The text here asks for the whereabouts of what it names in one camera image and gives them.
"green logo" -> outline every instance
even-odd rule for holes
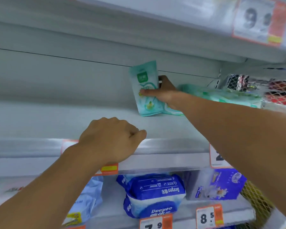
[[[147,72],[143,72],[143,73],[139,73],[137,74],[138,77],[138,81],[139,83],[144,83],[148,81],[148,76],[147,76]]]

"price tag reading 7.9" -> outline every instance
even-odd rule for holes
[[[172,214],[140,219],[139,229],[172,229],[172,228],[173,228]]]
[[[209,229],[224,225],[221,204],[198,208],[196,210],[197,229]]]

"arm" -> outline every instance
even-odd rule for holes
[[[0,229],[60,228],[90,178],[102,166],[128,158],[145,138],[145,130],[124,120],[92,121],[76,145],[0,206]]]
[[[286,114],[205,100],[178,92],[167,77],[141,90],[180,110],[220,155],[286,216]]]

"forearm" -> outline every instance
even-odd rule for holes
[[[90,178],[103,165],[72,146],[41,176],[0,206],[0,229],[59,228]]]
[[[194,127],[286,215],[286,115],[178,95]]]

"hand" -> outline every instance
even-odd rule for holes
[[[165,75],[160,75],[159,80],[162,81],[159,89],[141,89],[140,93],[143,96],[155,96],[158,100],[167,103],[172,109],[177,110],[176,106],[173,104],[173,97],[179,91],[171,83]]]
[[[88,152],[87,159],[114,164],[133,154],[146,135],[145,130],[139,131],[126,120],[101,118],[91,121],[77,145]]]

